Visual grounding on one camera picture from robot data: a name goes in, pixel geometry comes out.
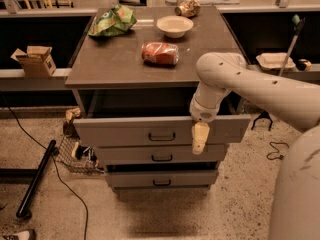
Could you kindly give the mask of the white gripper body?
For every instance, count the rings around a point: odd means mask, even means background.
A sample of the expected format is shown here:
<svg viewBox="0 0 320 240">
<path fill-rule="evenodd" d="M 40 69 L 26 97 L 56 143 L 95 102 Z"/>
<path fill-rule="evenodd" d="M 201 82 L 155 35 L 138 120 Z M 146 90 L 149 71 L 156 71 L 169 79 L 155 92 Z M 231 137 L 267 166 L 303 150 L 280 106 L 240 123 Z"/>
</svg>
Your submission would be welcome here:
<svg viewBox="0 0 320 240">
<path fill-rule="evenodd" d="M 215 105 L 213 108 L 205 107 L 193 97 L 190 102 L 189 112 L 195 122 L 210 123 L 216 118 L 219 109 L 219 105 Z"/>
</svg>

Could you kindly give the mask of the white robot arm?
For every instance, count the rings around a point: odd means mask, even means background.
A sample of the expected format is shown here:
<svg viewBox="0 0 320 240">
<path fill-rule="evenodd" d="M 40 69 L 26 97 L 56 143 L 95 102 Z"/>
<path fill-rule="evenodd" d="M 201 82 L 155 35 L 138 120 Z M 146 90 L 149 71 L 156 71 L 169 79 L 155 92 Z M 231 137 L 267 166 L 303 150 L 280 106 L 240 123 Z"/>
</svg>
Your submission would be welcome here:
<svg viewBox="0 0 320 240">
<path fill-rule="evenodd" d="M 206 53 L 196 72 L 194 121 L 213 121 L 235 92 L 301 132 L 278 172 L 268 240 L 320 240 L 320 86 L 248 70 L 237 53 Z"/>
</svg>

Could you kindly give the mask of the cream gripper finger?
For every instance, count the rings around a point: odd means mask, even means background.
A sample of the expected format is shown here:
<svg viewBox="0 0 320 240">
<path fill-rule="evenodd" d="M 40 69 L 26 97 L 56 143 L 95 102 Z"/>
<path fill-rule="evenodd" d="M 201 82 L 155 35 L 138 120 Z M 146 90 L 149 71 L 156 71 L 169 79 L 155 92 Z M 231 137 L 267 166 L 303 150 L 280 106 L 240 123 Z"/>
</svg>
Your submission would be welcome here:
<svg viewBox="0 0 320 240">
<path fill-rule="evenodd" d="M 192 126 L 192 152 L 195 155 L 200 155 L 206 145 L 210 132 L 210 127 L 207 123 L 197 122 Z"/>
</svg>

